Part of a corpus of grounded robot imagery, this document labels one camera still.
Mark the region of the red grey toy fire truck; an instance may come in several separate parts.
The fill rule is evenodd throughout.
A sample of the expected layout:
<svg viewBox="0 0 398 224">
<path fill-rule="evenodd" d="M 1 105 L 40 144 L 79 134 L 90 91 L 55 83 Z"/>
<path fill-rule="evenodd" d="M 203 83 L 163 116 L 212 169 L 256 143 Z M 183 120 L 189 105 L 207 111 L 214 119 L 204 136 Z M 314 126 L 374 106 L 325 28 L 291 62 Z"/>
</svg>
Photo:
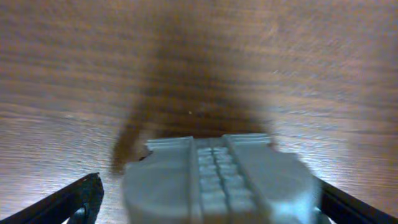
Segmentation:
<svg viewBox="0 0 398 224">
<path fill-rule="evenodd" d="M 123 178 L 131 223 L 328 223 L 320 182 L 266 134 L 152 139 L 146 148 Z"/>
</svg>

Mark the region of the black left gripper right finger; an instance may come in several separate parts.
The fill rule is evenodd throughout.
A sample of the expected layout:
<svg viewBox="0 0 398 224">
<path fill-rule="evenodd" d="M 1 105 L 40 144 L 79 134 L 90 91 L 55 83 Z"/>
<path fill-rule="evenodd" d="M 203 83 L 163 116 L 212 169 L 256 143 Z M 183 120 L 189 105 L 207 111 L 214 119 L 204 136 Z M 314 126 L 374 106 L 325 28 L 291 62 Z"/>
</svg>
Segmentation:
<svg viewBox="0 0 398 224">
<path fill-rule="evenodd" d="M 335 223 L 397 224 L 397 218 L 320 180 L 322 199 L 320 211 Z"/>
</svg>

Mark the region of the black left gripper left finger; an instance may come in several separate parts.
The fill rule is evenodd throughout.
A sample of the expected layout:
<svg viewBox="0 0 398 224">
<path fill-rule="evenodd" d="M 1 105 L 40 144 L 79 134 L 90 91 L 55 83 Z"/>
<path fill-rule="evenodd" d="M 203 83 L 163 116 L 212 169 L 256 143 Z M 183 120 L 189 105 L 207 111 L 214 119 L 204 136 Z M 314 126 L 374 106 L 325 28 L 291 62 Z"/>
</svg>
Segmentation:
<svg viewBox="0 0 398 224">
<path fill-rule="evenodd" d="M 91 173 L 1 220 L 1 223 L 94 224 L 103 197 L 104 189 L 100 175 Z"/>
</svg>

